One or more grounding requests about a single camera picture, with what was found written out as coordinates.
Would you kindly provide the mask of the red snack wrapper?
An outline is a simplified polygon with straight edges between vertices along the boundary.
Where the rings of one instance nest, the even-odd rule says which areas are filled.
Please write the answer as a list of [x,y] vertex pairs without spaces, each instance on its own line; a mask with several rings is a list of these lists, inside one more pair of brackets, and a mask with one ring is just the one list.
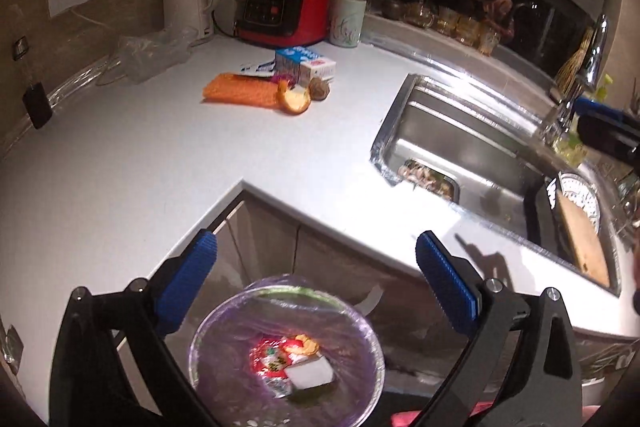
[[293,364],[286,348],[293,337],[264,338],[250,350],[250,368],[262,377],[285,378],[284,370]]

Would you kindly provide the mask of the white foam block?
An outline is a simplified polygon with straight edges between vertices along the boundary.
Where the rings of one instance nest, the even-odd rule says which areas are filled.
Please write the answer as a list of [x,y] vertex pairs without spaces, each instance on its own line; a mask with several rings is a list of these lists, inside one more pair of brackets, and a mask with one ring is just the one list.
[[334,372],[324,355],[314,355],[288,366],[284,373],[295,391],[305,391],[331,384]]

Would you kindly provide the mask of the orange foam fruit net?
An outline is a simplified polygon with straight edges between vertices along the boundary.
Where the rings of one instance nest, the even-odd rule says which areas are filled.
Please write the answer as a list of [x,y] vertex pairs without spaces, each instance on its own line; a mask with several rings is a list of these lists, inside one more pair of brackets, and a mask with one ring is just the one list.
[[205,102],[244,105],[266,109],[281,107],[278,86],[266,80],[224,72],[202,91]]

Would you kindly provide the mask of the blue white wrapper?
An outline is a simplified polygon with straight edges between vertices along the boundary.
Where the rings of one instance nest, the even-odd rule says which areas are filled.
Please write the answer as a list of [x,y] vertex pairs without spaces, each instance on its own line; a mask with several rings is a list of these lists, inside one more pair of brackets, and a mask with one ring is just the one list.
[[268,78],[273,76],[275,68],[275,60],[260,64],[243,64],[240,66],[238,74],[242,76]]

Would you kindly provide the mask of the clear plastic bag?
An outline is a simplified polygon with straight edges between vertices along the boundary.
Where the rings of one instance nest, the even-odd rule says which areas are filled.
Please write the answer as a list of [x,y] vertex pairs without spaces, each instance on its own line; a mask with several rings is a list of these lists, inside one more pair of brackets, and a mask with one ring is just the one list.
[[192,27],[177,32],[163,29],[141,37],[121,36],[96,84],[104,87],[119,80],[133,84],[150,80],[189,60],[196,38],[198,31]]

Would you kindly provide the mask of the brown taro root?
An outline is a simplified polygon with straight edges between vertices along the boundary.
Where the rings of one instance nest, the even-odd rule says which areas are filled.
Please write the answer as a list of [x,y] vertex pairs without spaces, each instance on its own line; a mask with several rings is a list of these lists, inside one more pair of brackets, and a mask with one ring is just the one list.
[[309,81],[308,91],[312,101],[324,101],[331,92],[330,83],[328,80],[314,77]]

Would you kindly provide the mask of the blue white milk carton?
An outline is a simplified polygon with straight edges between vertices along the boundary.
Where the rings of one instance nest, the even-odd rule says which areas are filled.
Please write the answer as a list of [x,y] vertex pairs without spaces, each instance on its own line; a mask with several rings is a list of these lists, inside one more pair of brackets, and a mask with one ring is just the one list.
[[291,76],[299,86],[307,87],[314,78],[328,81],[334,78],[336,63],[311,49],[294,46],[277,50],[274,72]]

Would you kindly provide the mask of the torn bread chunk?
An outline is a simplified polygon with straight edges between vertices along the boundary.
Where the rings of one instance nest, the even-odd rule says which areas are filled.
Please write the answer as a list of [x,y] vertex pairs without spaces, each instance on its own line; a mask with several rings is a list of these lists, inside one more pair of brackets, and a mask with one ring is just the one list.
[[319,343],[307,335],[299,334],[288,343],[286,350],[292,355],[311,357],[311,355],[315,355],[319,351]]

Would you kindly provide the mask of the grey kitchen cabinet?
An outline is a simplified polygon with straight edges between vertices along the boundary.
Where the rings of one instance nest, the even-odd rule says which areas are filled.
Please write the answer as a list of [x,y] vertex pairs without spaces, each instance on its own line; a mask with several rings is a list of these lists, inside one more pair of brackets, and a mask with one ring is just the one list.
[[619,355],[623,348],[638,343],[632,280],[624,274],[631,265],[631,253],[620,239],[611,239],[604,247],[617,262],[620,288],[611,293],[521,237],[470,217],[454,216],[451,223],[442,220],[441,212],[427,217],[423,211],[432,200],[419,199],[420,215],[410,222],[408,233],[394,221],[378,225],[380,243],[390,246],[383,255],[265,195],[238,187],[224,196],[203,220],[218,241],[213,271],[186,321],[167,338],[180,369],[188,367],[191,339],[208,312],[251,283],[291,274],[299,283],[360,306],[393,361],[442,375],[446,359],[461,347],[462,338],[446,325],[435,297],[419,279],[414,244],[424,229],[439,231],[452,253],[468,258],[480,274],[497,277],[512,289],[533,294],[558,284],[568,300],[588,381],[603,372],[608,352]]

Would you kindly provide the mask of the trash bin with purple bag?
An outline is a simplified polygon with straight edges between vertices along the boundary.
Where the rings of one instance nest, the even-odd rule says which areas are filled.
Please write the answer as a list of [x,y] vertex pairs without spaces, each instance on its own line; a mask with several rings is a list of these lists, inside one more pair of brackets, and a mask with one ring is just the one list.
[[269,277],[210,311],[188,367],[223,426],[361,426],[385,379],[367,319],[295,277]]

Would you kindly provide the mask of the wooden cutting board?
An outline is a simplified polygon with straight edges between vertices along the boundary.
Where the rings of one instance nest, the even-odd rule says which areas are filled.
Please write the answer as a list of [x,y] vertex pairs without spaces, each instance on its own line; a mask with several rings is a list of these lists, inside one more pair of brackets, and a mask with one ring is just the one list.
[[577,268],[601,286],[610,286],[604,251],[598,233],[585,211],[561,191],[556,191],[555,207],[560,213]]

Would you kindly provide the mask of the amber glass cup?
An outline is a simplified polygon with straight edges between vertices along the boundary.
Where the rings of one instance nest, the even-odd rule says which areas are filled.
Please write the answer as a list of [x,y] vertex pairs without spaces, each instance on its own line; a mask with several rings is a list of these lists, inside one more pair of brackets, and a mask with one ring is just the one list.
[[480,35],[477,41],[477,51],[483,55],[491,56],[494,49],[498,46],[501,40],[499,31],[495,28],[483,24],[480,26]]
[[451,37],[457,28],[459,20],[460,14],[457,11],[449,9],[446,6],[440,6],[438,8],[435,29],[440,34]]
[[475,46],[480,38],[482,24],[473,17],[460,15],[454,28],[454,38],[465,46]]

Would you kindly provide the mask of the stainless steel sink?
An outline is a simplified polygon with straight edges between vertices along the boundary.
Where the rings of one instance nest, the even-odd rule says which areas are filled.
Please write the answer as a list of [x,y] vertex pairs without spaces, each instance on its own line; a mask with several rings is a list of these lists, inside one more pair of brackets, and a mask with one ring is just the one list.
[[610,286],[620,295],[617,232],[604,192],[586,164],[572,167],[535,139],[535,119],[477,87],[461,87],[410,74],[402,83],[371,146],[371,161],[390,184],[414,159],[453,179],[464,217],[533,248],[562,267],[592,281],[577,268],[559,211],[556,177],[578,174],[596,191],[600,232]]

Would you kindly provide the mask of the glass sauce bottle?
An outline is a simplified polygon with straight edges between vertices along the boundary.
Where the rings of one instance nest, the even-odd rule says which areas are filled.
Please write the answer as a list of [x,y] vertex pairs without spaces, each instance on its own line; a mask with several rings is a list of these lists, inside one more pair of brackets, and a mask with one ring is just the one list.
[[32,122],[32,127],[39,130],[52,118],[53,110],[39,79],[35,63],[32,61],[26,20],[21,8],[13,3],[8,9],[11,28],[12,60],[20,71],[25,85],[22,102]]

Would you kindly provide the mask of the white ceramic cup with flowers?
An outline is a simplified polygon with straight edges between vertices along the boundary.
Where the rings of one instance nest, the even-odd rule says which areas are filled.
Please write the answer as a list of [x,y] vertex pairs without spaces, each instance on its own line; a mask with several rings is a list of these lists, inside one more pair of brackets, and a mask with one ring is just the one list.
[[356,48],[360,43],[367,2],[364,0],[333,0],[329,40],[334,46]]

